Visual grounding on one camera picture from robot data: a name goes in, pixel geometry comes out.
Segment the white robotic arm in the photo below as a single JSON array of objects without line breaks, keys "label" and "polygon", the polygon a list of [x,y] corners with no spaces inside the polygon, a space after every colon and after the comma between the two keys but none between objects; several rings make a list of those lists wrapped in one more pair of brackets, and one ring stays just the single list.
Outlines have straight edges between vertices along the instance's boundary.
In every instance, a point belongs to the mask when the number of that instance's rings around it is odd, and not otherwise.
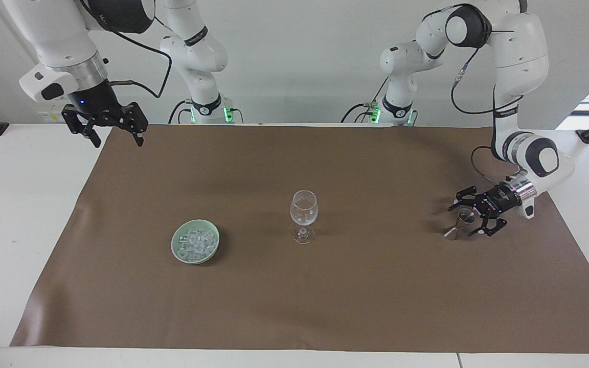
[{"label": "white robotic arm", "polygon": [[231,100],[217,89],[214,72],[226,67],[226,49],[201,20],[196,0],[163,0],[167,22],[176,35],[165,37],[161,50],[170,54],[192,96],[195,123],[233,121]]},{"label": "white robotic arm", "polygon": [[[417,85],[412,74],[442,65],[445,48],[479,49],[491,46],[495,55],[497,84],[493,96],[493,155],[519,165],[521,170],[489,191],[477,194],[476,187],[460,191],[450,210],[461,205],[473,207],[483,219],[476,231],[494,235],[507,222],[504,212],[518,208],[526,218],[535,215],[535,198],[565,181],[574,172],[570,157],[556,144],[519,130],[519,100],[535,90],[549,71],[547,42],[537,16],[526,13],[524,0],[466,0],[458,5],[445,2],[428,14],[417,30],[417,40],[386,49],[381,68],[390,75],[386,96],[379,103],[381,121],[405,125],[411,114]],[[465,67],[454,83],[462,79]],[[496,220],[493,228],[488,221]]]},{"label": "white robotic arm", "polygon": [[[88,36],[89,30],[143,33],[154,21],[155,0],[3,0],[40,63],[19,83],[37,102],[68,96],[63,118],[72,133],[99,147],[94,126],[117,126],[133,134],[138,146],[149,123],[140,106],[122,106],[107,79],[104,61]],[[196,107],[197,121],[229,121],[229,100],[217,91],[211,72],[226,67],[226,50],[208,34],[193,0],[164,0],[168,22],[183,38],[166,37],[175,67],[185,77]],[[115,84],[129,84],[131,81]]]}]

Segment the table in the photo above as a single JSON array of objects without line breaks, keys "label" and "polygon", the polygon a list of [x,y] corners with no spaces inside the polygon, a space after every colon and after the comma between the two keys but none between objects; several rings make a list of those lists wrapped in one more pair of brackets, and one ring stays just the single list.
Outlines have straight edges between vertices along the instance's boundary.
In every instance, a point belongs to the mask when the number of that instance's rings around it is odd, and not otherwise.
[{"label": "table", "polygon": [[[101,129],[103,140],[110,130]],[[577,172],[550,192],[589,261],[589,146],[572,132],[542,131],[577,163]],[[0,348],[7,347],[28,296],[69,218],[100,150],[62,125],[12,125],[0,137]],[[343,352],[200,352],[190,350],[0,349],[3,361],[47,366],[60,359],[101,365],[171,366],[190,361],[203,366],[579,366],[589,356],[524,354],[365,354]]]}]

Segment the green led light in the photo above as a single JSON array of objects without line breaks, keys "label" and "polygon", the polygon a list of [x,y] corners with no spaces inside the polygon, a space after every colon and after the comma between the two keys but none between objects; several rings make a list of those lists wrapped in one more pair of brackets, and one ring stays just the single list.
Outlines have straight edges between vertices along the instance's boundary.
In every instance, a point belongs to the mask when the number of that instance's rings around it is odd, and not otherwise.
[{"label": "green led light", "polygon": [[224,115],[226,115],[226,122],[231,123],[233,121],[233,111],[228,107],[224,108]]},{"label": "green led light", "polygon": [[372,123],[378,124],[378,121],[381,119],[381,109],[378,107],[374,112],[372,112]]}]

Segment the brown paper mat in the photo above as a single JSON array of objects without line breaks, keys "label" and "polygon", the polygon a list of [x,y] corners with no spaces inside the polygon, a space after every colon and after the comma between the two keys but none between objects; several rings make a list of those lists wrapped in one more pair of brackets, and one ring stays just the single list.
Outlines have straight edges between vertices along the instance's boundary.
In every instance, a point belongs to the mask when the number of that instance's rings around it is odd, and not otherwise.
[{"label": "brown paper mat", "polygon": [[[589,265],[544,195],[532,221],[450,242],[489,129],[113,130],[11,345],[589,353]],[[515,168],[479,153],[484,171]],[[309,245],[292,194],[320,203]],[[174,258],[190,219],[216,256]]]}]

